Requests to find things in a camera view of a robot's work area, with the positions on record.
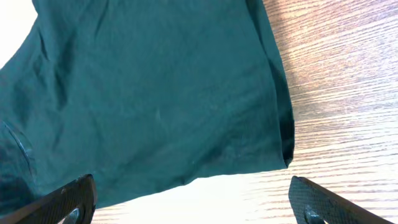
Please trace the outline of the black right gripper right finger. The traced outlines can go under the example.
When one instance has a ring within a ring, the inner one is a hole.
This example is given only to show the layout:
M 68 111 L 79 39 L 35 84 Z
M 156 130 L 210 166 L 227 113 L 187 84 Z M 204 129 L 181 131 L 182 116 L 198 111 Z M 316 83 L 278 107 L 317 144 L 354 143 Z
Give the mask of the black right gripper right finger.
M 392 224 L 304 177 L 292 177 L 289 202 L 298 224 Z

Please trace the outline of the black shorts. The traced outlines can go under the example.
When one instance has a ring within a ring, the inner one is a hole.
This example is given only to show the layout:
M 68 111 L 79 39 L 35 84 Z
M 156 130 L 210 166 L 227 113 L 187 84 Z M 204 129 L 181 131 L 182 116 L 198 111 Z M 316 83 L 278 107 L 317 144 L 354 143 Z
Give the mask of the black shorts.
M 291 163 L 292 104 L 262 1 L 33 5 L 1 69 L 1 215 L 83 174 L 102 208 Z

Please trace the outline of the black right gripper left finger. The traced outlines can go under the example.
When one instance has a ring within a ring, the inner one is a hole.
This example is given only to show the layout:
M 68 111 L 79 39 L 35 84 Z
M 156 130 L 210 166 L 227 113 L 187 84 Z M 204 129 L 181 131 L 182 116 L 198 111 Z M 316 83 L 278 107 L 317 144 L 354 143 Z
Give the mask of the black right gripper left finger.
M 1 224 L 90 224 L 96 203 L 94 178 L 86 174 L 2 217 Z

